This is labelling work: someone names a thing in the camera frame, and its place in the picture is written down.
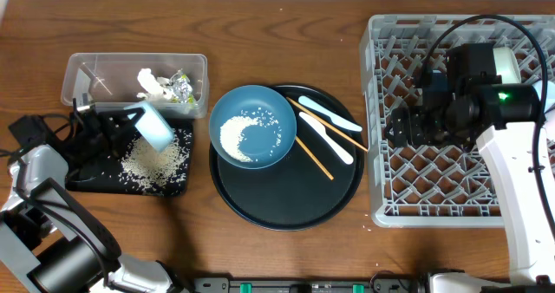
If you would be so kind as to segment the light blue bowl with rice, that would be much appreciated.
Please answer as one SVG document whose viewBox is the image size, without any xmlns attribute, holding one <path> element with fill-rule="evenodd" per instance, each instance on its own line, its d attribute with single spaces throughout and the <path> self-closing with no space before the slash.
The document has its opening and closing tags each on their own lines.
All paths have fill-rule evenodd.
<svg viewBox="0 0 555 293">
<path fill-rule="evenodd" d="M 174 132 L 160 112 L 149 102 L 141 101 L 124 107 L 125 110 L 140 108 L 143 115 L 135 123 L 142 137 L 158 153 L 164 151 L 174 139 Z"/>
</svg>

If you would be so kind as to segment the yellow foil snack wrapper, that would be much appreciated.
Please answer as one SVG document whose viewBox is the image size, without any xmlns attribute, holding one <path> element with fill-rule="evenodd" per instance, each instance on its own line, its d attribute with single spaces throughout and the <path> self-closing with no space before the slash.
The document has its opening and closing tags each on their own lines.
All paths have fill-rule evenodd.
<svg viewBox="0 0 555 293">
<path fill-rule="evenodd" d="M 171 94 L 169 98 L 171 103 L 194 105 L 197 102 L 193 95 L 192 83 L 182 69 L 169 79 L 166 89 Z"/>
</svg>

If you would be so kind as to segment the mint green bowl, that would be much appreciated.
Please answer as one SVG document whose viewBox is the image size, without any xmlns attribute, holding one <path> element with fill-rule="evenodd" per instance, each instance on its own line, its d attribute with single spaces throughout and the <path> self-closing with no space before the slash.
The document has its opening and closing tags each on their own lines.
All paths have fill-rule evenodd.
<svg viewBox="0 0 555 293">
<path fill-rule="evenodd" d="M 503 84 L 521 83 L 519 65 L 515 54 L 510 48 L 494 48 L 493 57 L 497 75 L 501 76 Z"/>
</svg>

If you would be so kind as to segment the light blue cup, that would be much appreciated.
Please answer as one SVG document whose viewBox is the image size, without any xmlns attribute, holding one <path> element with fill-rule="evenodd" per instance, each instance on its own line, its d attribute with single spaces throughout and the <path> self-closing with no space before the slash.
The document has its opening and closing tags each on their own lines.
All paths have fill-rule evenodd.
<svg viewBox="0 0 555 293">
<path fill-rule="evenodd" d="M 541 80 L 536 81 L 532 86 L 536 90 L 539 99 L 542 99 L 542 89 L 543 89 L 542 81 Z M 552 81 L 548 81 L 544 111 L 547 113 L 554 103 L 555 103 L 555 84 Z"/>
</svg>

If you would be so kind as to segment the dark blue plate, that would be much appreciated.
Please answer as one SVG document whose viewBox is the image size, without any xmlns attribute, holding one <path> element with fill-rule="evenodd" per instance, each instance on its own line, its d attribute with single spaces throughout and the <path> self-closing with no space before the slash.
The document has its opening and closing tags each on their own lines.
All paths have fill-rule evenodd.
<svg viewBox="0 0 555 293">
<path fill-rule="evenodd" d="M 227 163 L 262 169 L 291 150 L 297 119 L 290 103 L 273 88 L 246 85 L 224 94 L 209 119 L 212 146 Z"/>
</svg>

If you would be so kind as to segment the round black serving tray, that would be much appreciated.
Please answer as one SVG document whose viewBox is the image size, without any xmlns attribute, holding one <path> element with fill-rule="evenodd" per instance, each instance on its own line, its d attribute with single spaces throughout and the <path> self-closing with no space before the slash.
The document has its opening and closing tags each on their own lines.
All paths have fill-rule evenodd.
<svg viewBox="0 0 555 293">
<path fill-rule="evenodd" d="M 240 217 L 271 230 L 297 231 L 333 218 L 355 195 L 363 176 L 364 151 L 333 133 L 332 139 L 354 158 L 346 165 L 306 123 L 298 124 L 297 134 L 334 180 L 297 143 L 278 163 L 256 170 L 227 163 L 210 146 L 212 181 Z"/>
</svg>

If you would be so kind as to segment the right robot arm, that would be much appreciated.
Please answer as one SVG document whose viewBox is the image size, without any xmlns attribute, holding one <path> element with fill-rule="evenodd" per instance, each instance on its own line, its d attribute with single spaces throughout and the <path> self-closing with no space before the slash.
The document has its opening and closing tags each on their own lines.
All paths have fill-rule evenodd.
<svg viewBox="0 0 555 293">
<path fill-rule="evenodd" d="M 421 89 L 422 104 L 394 109 L 383 135 L 394 147 L 478 149 L 504 221 L 510 281 L 445 270 L 428 273 L 414 290 L 552 292 L 554 176 L 539 93 L 498 72 L 490 43 L 450 49 L 447 72 L 425 74 Z"/>
</svg>

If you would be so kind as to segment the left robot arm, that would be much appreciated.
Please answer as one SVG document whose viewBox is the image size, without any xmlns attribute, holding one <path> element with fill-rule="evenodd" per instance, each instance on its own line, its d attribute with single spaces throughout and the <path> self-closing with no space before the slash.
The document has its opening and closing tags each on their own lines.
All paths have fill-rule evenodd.
<svg viewBox="0 0 555 293">
<path fill-rule="evenodd" d="M 121 251 L 111 232 L 67 186 L 91 167 L 97 176 L 113 168 L 131 137 L 157 137 L 153 125 L 169 127 L 150 107 L 100 112 L 75 109 L 63 116 L 64 139 L 49 115 L 24 115 L 9 126 L 20 147 L 6 153 L 12 178 L 1 207 L 1 261 L 30 292 L 186 292 L 160 261 Z"/>
</svg>

